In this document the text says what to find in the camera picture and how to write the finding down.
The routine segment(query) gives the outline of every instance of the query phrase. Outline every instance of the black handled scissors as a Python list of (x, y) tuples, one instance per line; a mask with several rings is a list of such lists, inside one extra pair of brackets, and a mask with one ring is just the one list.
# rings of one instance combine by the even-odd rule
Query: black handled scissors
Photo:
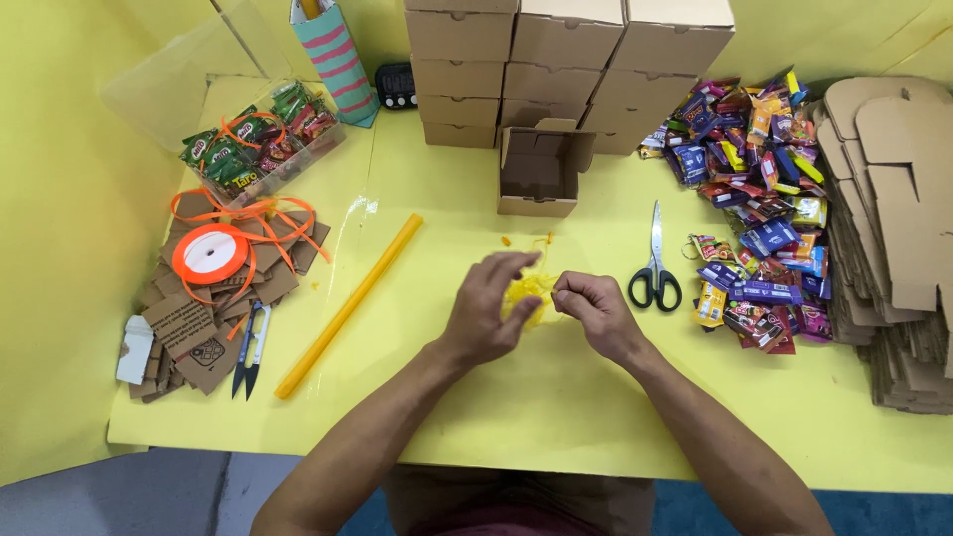
[[(633, 292), (636, 281), (643, 279), (645, 281), (645, 301), (638, 301)], [(671, 307), (665, 305), (662, 301), (665, 297), (665, 285), (668, 284), (675, 291), (675, 305)], [(665, 269), (661, 263), (661, 210), (659, 202), (656, 201), (655, 215), (652, 216), (652, 257), (649, 258), (649, 265), (642, 268), (629, 281), (629, 299), (639, 309), (647, 309), (652, 305), (652, 300), (656, 301), (659, 309), (668, 313), (675, 311), (681, 305), (681, 286), (679, 280), (671, 272)]]

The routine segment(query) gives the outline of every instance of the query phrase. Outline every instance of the gray floor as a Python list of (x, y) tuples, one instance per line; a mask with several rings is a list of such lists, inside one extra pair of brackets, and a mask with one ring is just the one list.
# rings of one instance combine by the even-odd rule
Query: gray floor
[[(0, 536), (246, 536), (295, 456), (154, 448), (0, 487)], [(698, 484), (659, 481), (655, 536), (737, 536)], [(838, 534), (953, 534), (953, 496), (816, 492)], [(393, 536), (378, 491), (338, 536)]]

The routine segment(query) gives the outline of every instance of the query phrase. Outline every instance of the yellow stick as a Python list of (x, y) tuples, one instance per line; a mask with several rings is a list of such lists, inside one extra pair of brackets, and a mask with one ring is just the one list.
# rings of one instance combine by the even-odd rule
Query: yellow stick
[(341, 310), (338, 311), (335, 317), (331, 319), (331, 322), (328, 323), (328, 327), (324, 328), (324, 331), (321, 332), (321, 335), (314, 341), (311, 348), (308, 348), (308, 351), (305, 352), (301, 360), (294, 366), (294, 369), (288, 373), (284, 381), (275, 389), (275, 396), (284, 400), (292, 395), (294, 390), (304, 380), (304, 377), (311, 371), (311, 367), (314, 366), (317, 359), (321, 357), (321, 353), (324, 352), (324, 349), (328, 347), (328, 344), (330, 344), (331, 340), (337, 335), (337, 332), (341, 329), (341, 326), (344, 325), (344, 322), (347, 321), (351, 313), (357, 308), (357, 305), (364, 299), (368, 291), (371, 290), (374, 283), (384, 274), (384, 271), (391, 265), (391, 262), (400, 255), (404, 246), (407, 245), (407, 242), (411, 241), (417, 228), (419, 228), (422, 223), (422, 217), (411, 214), (407, 219), (407, 223), (404, 223), (404, 227), (397, 233), (397, 236), (394, 237), (394, 241), (391, 242), (391, 245), (387, 246), (387, 251), (384, 252), (384, 255), (380, 256), (380, 260), (377, 261), (377, 264), (374, 265), (371, 272), (361, 281), (354, 293), (351, 294), (351, 297), (344, 302)]

